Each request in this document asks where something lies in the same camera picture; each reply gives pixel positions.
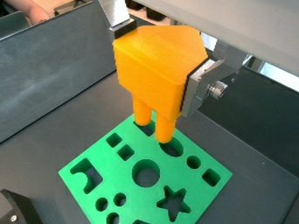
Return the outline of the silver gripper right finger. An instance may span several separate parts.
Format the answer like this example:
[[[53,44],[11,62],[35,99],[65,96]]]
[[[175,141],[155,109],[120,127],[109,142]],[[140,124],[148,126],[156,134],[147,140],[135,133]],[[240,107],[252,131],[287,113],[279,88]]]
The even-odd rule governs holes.
[[[212,56],[190,73],[182,98],[182,115],[191,117],[208,96],[219,99],[228,87],[220,80],[234,74],[248,54],[223,41],[218,41]]]

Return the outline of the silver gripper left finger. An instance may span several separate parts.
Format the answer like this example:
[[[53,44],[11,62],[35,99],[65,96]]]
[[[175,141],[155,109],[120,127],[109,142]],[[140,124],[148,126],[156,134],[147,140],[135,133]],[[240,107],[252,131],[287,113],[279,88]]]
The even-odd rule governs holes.
[[[97,0],[107,19],[112,39],[119,39],[136,28],[130,17],[126,0]]]

